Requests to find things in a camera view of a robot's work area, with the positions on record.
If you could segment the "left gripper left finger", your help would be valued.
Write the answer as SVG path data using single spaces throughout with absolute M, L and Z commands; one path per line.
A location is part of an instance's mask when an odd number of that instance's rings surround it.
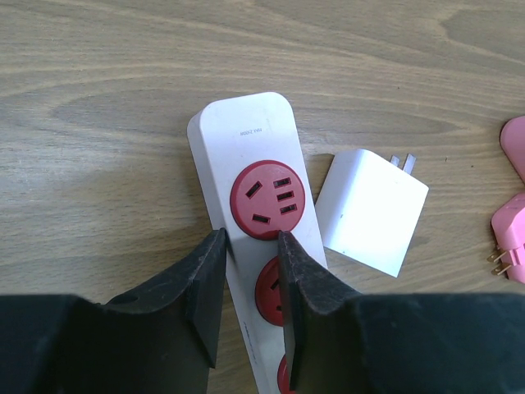
M 204 393 L 217 360 L 227 234 L 106 304 L 1 299 L 4 393 Z

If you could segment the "white red power strip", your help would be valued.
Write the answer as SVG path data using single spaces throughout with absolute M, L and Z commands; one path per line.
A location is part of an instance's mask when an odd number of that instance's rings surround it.
M 212 227 L 229 238 L 226 280 L 257 389 L 281 393 L 279 233 L 326 261 L 292 107 L 275 92 L 219 100 L 192 117 L 187 136 Z

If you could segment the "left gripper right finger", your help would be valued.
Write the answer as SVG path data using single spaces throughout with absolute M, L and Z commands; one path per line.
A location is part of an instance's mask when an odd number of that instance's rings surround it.
M 521 393 L 524 298 L 365 295 L 278 238 L 290 388 L 297 393 Z

